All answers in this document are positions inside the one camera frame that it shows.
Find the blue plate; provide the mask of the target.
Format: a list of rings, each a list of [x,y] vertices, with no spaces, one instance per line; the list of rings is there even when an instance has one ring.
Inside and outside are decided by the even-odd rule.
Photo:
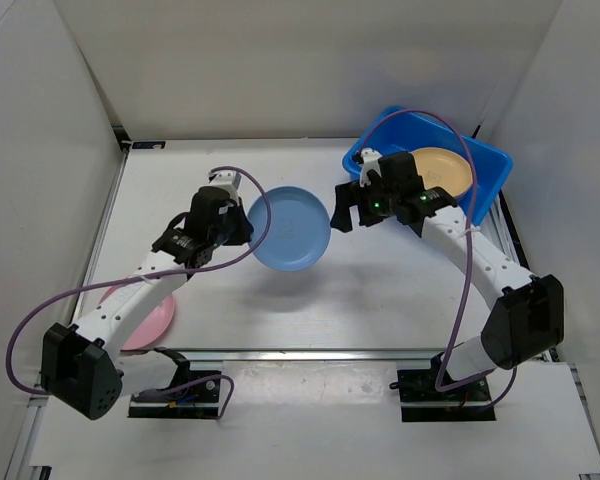
[[[323,203],[308,190],[280,186],[267,192],[272,220],[264,241],[254,251],[264,266],[298,272],[314,265],[326,252],[330,219]]]

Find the orange plate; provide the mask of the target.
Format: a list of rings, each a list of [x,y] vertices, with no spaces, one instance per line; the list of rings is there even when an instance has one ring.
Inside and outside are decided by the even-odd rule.
[[[441,187],[454,198],[461,198],[470,190],[472,171],[461,155],[437,147],[419,148],[411,154],[427,189]]]

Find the pink plate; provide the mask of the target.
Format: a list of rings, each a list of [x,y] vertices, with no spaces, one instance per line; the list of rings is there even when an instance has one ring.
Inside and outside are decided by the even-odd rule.
[[[96,318],[112,328],[120,351],[141,350],[157,341],[170,326],[175,314],[175,299],[169,294],[159,303],[141,302],[147,285],[134,283],[111,287],[96,307]]]

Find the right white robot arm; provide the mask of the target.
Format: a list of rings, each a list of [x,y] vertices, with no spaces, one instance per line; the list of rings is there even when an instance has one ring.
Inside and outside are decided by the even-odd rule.
[[[444,188],[425,186],[408,152],[363,161],[356,181],[335,188],[332,228],[349,233],[351,213],[371,227],[394,218],[443,253],[465,276],[462,301],[476,289],[490,309],[479,335],[458,342],[466,306],[460,304],[446,350],[431,362],[429,387],[450,400],[466,384],[496,369],[512,370],[564,339],[564,288],[539,277],[489,241]]]

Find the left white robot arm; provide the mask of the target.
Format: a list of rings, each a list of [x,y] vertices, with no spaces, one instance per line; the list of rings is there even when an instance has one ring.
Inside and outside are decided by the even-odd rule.
[[[205,379],[191,375],[182,354],[156,347],[127,354],[124,346],[143,321],[184,286],[221,246],[250,242],[236,184],[214,179],[193,196],[153,243],[136,273],[71,326],[52,325],[44,335],[43,388],[90,420],[103,417],[124,396],[176,401]]]

